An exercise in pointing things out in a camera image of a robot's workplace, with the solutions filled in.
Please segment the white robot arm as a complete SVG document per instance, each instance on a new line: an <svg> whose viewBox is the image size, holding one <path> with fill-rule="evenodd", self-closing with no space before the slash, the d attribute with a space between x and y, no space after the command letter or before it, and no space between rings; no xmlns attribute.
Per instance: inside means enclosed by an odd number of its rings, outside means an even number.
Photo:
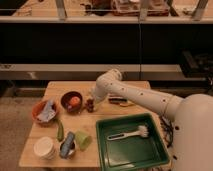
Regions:
<svg viewBox="0 0 213 171"><path fill-rule="evenodd" d="M91 90L103 101L109 93L168 118L177 130L173 137L172 171L213 171L213 96L193 94L181 98L169 93L128 85L111 69L100 75Z"/></svg>

